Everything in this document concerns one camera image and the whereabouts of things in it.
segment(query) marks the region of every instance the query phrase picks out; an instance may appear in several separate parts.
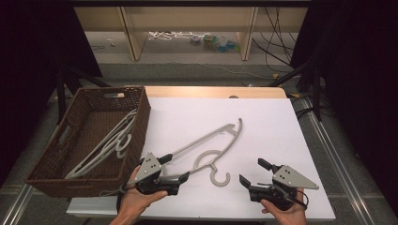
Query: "hand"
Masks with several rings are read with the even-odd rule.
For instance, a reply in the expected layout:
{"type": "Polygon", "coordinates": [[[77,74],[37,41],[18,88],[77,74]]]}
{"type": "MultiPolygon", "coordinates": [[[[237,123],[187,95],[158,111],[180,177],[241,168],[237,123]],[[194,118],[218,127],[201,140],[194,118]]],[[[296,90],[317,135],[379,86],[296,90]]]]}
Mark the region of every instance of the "hand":
{"type": "MultiPolygon", "coordinates": [[[[303,201],[303,191],[303,188],[298,188],[298,193],[296,196],[296,199],[301,202],[303,201]]],[[[305,209],[303,206],[297,203],[294,203],[293,206],[286,211],[280,210],[272,202],[269,202],[267,200],[261,200],[261,204],[264,206],[262,213],[271,213],[281,225],[306,224],[305,209]]]]}
{"type": "MultiPolygon", "coordinates": [[[[129,180],[134,179],[139,169],[140,166],[134,169],[129,180]]],[[[131,184],[126,187],[128,191],[124,194],[119,213],[111,224],[133,224],[150,204],[167,196],[167,191],[158,191],[150,195],[144,195],[134,188],[134,186],[135,184],[131,184]]]]}

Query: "wicker basket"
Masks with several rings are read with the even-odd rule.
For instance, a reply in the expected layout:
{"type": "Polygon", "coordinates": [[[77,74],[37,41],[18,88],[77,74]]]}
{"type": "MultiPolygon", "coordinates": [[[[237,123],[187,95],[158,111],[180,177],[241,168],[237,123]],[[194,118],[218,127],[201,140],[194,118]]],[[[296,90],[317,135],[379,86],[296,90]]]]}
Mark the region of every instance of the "wicker basket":
{"type": "Polygon", "coordinates": [[[81,88],[74,96],[58,130],[25,182],[50,197],[95,197],[116,190],[143,151],[150,105],[143,86],[81,88]],[[112,128],[137,109],[131,142],[120,159],[112,153],[87,175],[64,179],[112,128]]]}

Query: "gray metal bar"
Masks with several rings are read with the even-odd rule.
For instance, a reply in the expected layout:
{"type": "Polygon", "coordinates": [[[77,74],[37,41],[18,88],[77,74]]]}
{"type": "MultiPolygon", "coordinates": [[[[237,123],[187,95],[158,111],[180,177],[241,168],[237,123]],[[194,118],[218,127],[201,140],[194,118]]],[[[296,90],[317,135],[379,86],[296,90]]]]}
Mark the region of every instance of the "gray metal bar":
{"type": "MultiPolygon", "coordinates": [[[[312,107],[312,103],[307,97],[302,101],[302,104],[306,108],[312,107]]],[[[319,122],[316,119],[313,112],[310,112],[310,118],[315,128],[316,134],[318,135],[319,140],[321,141],[328,155],[329,161],[333,166],[333,169],[336,172],[340,182],[342,183],[345,194],[347,195],[348,200],[351,202],[351,205],[354,208],[355,213],[357,214],[357,218],[360,221],[360,224],[375,224],[366,202],[360,196],[360,192],[358,191],[347,169],[341,161],[339,153],[334,148],[334,145],[328,133],[326,132],[322,122],[319,122]]]]}
{"type": "Polygon", "coordinates": [[[2,221],[3,225],[15,225],[18,224],[23,211],[29,203],[32,197],[34,188],[25,184],[23,185],[18,197],[15,199],[14,203],[8,209],[5,218],[2,221]]]}

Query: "black wall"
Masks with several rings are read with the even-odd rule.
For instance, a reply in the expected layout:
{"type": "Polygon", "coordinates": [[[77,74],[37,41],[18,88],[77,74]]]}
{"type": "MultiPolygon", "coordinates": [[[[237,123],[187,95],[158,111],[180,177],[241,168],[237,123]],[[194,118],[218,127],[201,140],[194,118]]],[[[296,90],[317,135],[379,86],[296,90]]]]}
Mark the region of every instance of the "black wall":
{"type": "MultiPolygon", "coordinates": [[[[316,4],[321,2],[314,1],[310,10],[315,11],[309,11],[299,34],[295,67],[314,48],[326,25],[324,16],[330,18],[338,8],[316,4]]],[[[322,76],[350,141],[398,216],[398,7],[393,1],[352,2],[322,76]]]]}
{"type": "Polygon", "coordinates": [[[59,69],[101,76],[73,7],[43,3],[0,2],[0,185],[46,109],[59,69]]]}

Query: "wooden table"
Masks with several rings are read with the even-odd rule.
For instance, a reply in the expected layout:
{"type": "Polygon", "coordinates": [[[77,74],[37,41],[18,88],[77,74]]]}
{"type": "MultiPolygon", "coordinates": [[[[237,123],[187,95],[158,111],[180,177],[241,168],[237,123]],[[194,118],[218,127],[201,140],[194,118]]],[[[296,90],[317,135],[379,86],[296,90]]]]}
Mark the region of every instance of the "wooden table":
{"type": "MultiPolygon", "coordinates": [[[[141,218],[206,221],[260,221],[274,219],[261,213],[262,205],[251,202],[249,191],[238,181],[242,174],[253,184],[270,184],[272,172],[257,164],[263,158],[272,164],[289,165],[320,186],[306,189],[309,221],[334,220],[329,199],[314,166],[291,102],[281,88],[148,86],[145,88],[151,114],[142,156],[173,153],[181,146],[225,124],[242,119],[234,144],[215,163],[220,182],[230,173],[225,187],[214,186],[210,169],[191,174],[178,195],[148,207],[141,218]]],[[[203,150],[222,150],[228,132],[201,142],[163,166],[167,174],[185,172],[203,150]]],[[[115,197],[74,198],[67,213],[77,217],[114,217],[115,197]]]]}

